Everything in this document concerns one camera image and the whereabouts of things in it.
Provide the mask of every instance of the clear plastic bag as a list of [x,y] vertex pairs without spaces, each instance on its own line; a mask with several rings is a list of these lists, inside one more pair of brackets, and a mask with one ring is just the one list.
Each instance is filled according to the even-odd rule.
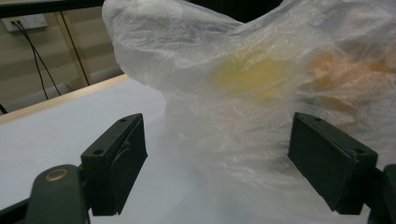
[[340,217],[287,157],[292,115],[312,114],[396,162],[396,5],[292,1],[249,23],[176,0],[106,0],[117,61],[161,91],[181,151],[220,197],[259,216]]

